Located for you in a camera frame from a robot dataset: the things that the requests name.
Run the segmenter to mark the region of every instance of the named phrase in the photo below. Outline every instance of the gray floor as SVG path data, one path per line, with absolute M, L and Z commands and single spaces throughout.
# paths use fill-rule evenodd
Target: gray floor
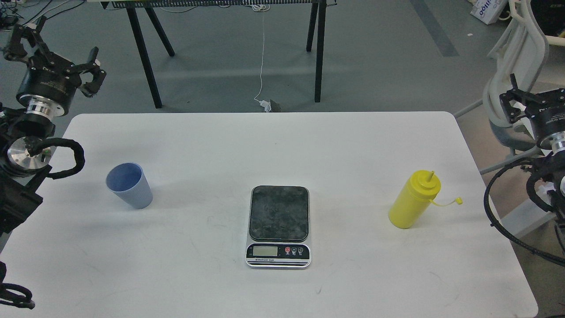
M 41 6 L 20 13 L 29 18 Z M 165 104 L 156 110 L 125 11 L 103 11 L 98 4 L 87 3 L 49 20 L 42 31 L 52 51 L 75 62 L 85 61 L 90 48 L 98 46 L 98 59 L 108 72 L 93 99 L 77 93 L 69 115 L 56 119 L 56 135 L 61 136 L 72 117 L 81 113 L 262 111 L 253 97 L 260 87 L 263 19 L 266 42 L 260 100 L 273 99 L 283 111 L 453 113 L 481 96 L 495 68 L 485 56 L 506 27 L 505 23 L 484 25 L 470 10 L 465 0 L 341 0 L 329 7 L 321 103 L 314 103 L 315 52 L 305 52 L 309 5 L 272 6 L 267 13 L 247 7 L 199 7 L 183 14 L 157 9 L 176 51 L 174 58 L 167 55 L 149 19 L 139 10 Z M 0 42 L 7 35 L 0 32 Z M 442 35 L 447 42 L 438 41 Z M 454 50 L 446 51 L 449 45 Z M 538 87 L 565 87 L 564 53 L 551 51 Z M 25 67 L 6 61 L 0 65 L 0 100 L 15 107 L 14 95 Z M 506 155 L 481 109 L 459 123 L 478 167 Z M 513 171 L 493 190 L 501 213 L 526 198 L 526 177 Z M 543 226 L 526 239 L 558 253 L 552 230 Z M 516 254 L 538 301 L 538 317 L 564 314 L 565 269 L 522 250 Z

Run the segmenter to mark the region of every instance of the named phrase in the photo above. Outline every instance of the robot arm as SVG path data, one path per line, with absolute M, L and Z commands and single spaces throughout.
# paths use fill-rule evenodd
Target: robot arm
M 84 151 L 79 143 L 52 138 L 53 119 L 68 113 L 77 89 L 84 96 L 93 97 L 106 76 L 96 59 L 96 47 L 90 51 L 88 61 L 79 65 L 51 52 L 40 36 L 45 20 L 42 16 L 34 28 L 14 26 L 3 48 L 6 60 L 25 63 L 27 71 L 16 94 L 24 108 L 6 108 L 0 103 L 0 235 L 12 232 L 43 202 L 35 192 L 45 178 L 66 178 L 84 167 Z M 36 48 L 33 55 L 28 56 L 23 40 Z M 81 75 L 85 73 L 92 74 L 92 81 L 82 82 Z M 54 147 L 71 148 L 75 167 L 52 173 L 49 160 Z M 16 181 L 23 177 L 31 179 L 26 184 Z M 32 309 L 31 292 L 3 283 L 5 275 L 6 266 L 0 262 L 0 304 Z
M 541 158 L 518 159 L 497 172 L 486 187 L 485 211 L 492 222 L 492 226 L 509 240 L 526 248 L 533 254 L 565 267 L 563 257 L 540 251 L 509 233 L 494 217 L 488 202 L 488 195 L 494 181 L 504 172 L 513 167 L 521 166 L 522 169 L 531 173 L 526 182 L 526 191 L 529 198 L 542 210 L 555 214 L 555 233 L 565 253 L 565 89 L 532 94 L 518 88 L 514 74 L 510 78 L 512 89 L 500 95 L 506 119 L 510 123 L 515 123 L 521 118 L 528 118 L 532 124 L 536 145 L 541 149 L 551 150 L 551 152 Z M 525 106 L 525 109 L 520 110 L 513 107 L 512 102 L 514 101 L 520 102 Z M 543 201 L 536 193 L 534 186 L 539 180 L 553 182 L 554 184 L 555 189 L 547 192 L 550 203 Z

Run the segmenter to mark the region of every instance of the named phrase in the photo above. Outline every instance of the silver flange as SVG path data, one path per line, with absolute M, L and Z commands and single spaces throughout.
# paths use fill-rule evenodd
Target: silver flange
M 12 164 L 13 169 L 23 172 L 31 172 L 45 167 L 49 164 L 53 155 L 53 147 L 43 149 L 36 156 L 30 156 L 26 145 L 30 143 L 29 137 L 17 139 L 7 151 L 8 160 Z
M 551 144 L 551 150 L 554 154 L 565 150 L 565 132 L 563 131 L 549 135 L 544 141 Z
M 28 103 L 27 114 L 40 115 L 50 121 L 53 120 L 53 117 L 62 116 L 65 113 L 60 104 L 39 95 L 22 95 L 20 96 L 20 100 Z

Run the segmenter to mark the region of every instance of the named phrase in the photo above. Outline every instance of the yellow squeeze bottle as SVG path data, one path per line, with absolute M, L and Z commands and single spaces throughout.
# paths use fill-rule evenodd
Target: yellow squeeze bottle
M 436 198 L 440 189 L 441 182 L 434 171 L 414 172 L 389 211 L 391 223 L 401 229 L 411 227 Z

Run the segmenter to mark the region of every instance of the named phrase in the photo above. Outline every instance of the floor stripe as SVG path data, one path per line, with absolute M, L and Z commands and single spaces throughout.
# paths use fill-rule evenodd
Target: floor stripe
M 436 43 L 437 48 L 440 50 L 441 55 L 444 57 L 459 56 L 459 53 L 447 37 L 447 34 L 445 34 L 444 29 L 433 16 L 428 5 L 425 4 L 424 0 L 410 0 L 410 3 L 420 17 L 420 20 L 424 23 L 426 29 L 428 29 L 428 32 L 432 36 L 433 41 Z

